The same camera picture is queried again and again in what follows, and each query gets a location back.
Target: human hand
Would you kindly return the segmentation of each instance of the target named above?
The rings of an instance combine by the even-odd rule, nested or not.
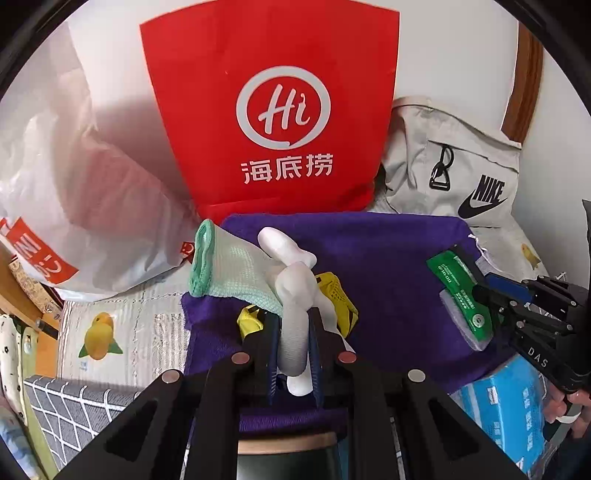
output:
[[[547,422],[554,423],[556,418],[566,415],[566,403],[564,402],[564,397],[564,393],[553,384],[550,384],[546,405],[543,410]],[[589,423],[591,423],[591,398],[589,397],[589,393],[583,390],[567,395],[566,398],[573,404],[583,406],[581,415],[571,424],[573,438],[582,438],[587,427],[589,427]]]

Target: yellow bird print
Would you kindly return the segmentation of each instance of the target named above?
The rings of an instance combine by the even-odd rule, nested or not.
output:
[[[84,335],[84,345],[78,358],[90,355],[94,360],[101,360],[107,353],[122,354],[123,350],[117,345],[114,334],[113,317],[107,312],[99,313],[92,319],[92,324]]]
[[[526,244],[521,244],[521,251],[523,252],[525,259],[530,263],[533,270],[535,270],[538,265],[542,263],[542,260],[536,257],[531,251],[531,248],[529,248]]]

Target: purple towel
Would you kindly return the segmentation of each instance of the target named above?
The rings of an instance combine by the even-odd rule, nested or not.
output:
[[[464,221],[453,217],[346,212],[297,215],[232,215],[222,228],[258,245],[256,236],[273,226],[316,255],[315,274],[331,271],[359,310],[348,340],[378,368],[422,369],[445,391],[480,378],[511,356],[491,344],[470,349],[439,298],[443,286],[426,260],[458,244],[476,260],[480,253]],[[183,296],[191,341],[186,373],[207,370],[240,349],[236,318],[246,303]],[[343,412],[315,410],[312,399],[288,394],[276,409],[243,412],[242,432],[337,428]]]

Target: black metal buckle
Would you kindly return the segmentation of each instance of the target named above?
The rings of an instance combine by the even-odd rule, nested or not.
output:
[[[447,169],[450,168],[453,164],[453,147],[451,147],[451,145],[447,145],[444,143],[433,143],[436,143],[437,145],[441,146],[441,157],[439,158],[439,161],[435,164],[433,170],[431,171],[431,180],[429,180],[429,188],[431,188],[432,190],[443,190],[445,192],[449,192],[450,188],[452,187],[452,184],[449,180],[449,173],[447,172]],[[445,164],[444,162],[445,152],[449,152],[448,164]],[[441,176],[444,177],[444,181],[438,180],[438,178]]]

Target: screw head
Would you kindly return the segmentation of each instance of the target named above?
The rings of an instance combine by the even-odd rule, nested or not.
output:
[[[480,315],[479,313],[477,313],[476,315],[474,315],[472,317],[472,325],[474,325],[476,328],[482,328],[484,326],[486,322],[486,319],[484,318],[484,316]]]
[[[181,374],[177,370],[166,370],[162,374],[162,381],[164,383],[175,383],[179,378],[181,378]]]
[[[421,383],[424,382],[427,376],[423,370],[419,370],[418,368],[413,368],[411,371],[408,372],[408,379],[411,382]]]
[[[343,364],[354,364],[357,361],[357,355],[353,352],[344,351],[339,353],[339,362]]]
[[[234,355],[232,355],[232,363],[235,365],[247,364],[250,359],[251,356],[246,352],[236,352]]]

